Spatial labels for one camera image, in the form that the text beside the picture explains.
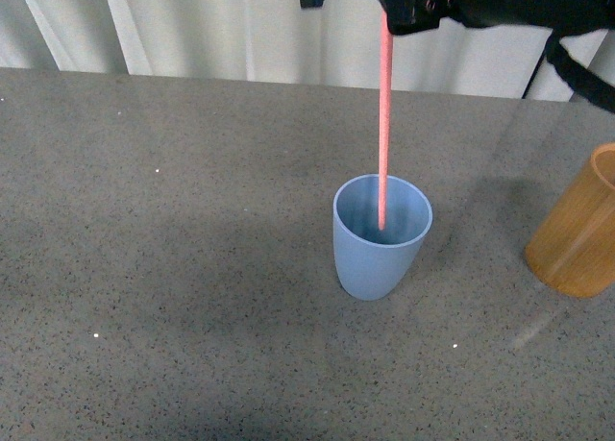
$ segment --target plastic cup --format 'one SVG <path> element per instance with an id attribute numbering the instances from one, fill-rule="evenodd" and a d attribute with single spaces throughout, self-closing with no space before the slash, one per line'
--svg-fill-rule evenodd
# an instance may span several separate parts
<path id="1" fill-rule="evenodd" d="M 430 230 L 430 201 L 415 185 L 388 176 L 386 226 L 378 229 L 378 175 L 343 184 L 333 199 L 333 251 L 342 287 L 377 300 L 402 280 Z"/>
<path id="2" fill-rule="evenodd" d="M 544 284 L 593 297 L 615 282 L 615 143 L 594 150 L 526 247 Z"/>

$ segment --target blue cup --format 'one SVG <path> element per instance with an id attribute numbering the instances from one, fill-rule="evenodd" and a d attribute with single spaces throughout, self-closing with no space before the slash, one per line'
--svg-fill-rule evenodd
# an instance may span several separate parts
<path id="1" fill-rule="evenodd" d="M 342 185 L 333 199 L 333 251 L 342 287 L 361 300 L 377 300 L 402 280 L 431 227 L 425 194 L 388 176 L 386 226 L 378 228 L 378 175 Z"/>

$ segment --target black robotic arm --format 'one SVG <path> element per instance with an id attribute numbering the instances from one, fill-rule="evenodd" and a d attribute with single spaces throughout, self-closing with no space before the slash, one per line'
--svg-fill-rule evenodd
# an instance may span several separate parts
<path id="1" fill-rule="evenodd" d="M 553 30 L 545 57 L 580 96 L 615 113 L 615 88 L 574 61 L 559 40 L 599 29 L 615 29 L 615 0 L 379 0 L 393 35 L 431 30 L 443 18 L 468 28 L 528 25 Z M 301 0 L 302 8 L 324 0 Z"/>

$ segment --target gray countertop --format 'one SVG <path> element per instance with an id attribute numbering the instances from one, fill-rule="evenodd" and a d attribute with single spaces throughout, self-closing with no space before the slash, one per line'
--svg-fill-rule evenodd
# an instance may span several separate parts
<path id="1" fill-rule="evenodd" d="M 434 221 L 362 302 L 332 198 L 377 170 L 375 90 L 2 69 L 0 97 L 0 439 L 615 439 L 615 289 L 522 257 L 614 116 L 395 92 L 390 173 Z"/>

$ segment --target black cable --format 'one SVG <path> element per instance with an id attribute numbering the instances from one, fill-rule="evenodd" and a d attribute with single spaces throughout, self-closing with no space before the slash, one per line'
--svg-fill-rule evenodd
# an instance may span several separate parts
<path id="1" fill-rule="evenodd" d="M 559 39 L 555 33 L 547 39 L 544 54 L 547 61 L 576 94 L 587 99 L 592 105 L 615 114 L 615 87 L 573 60 Z"/>

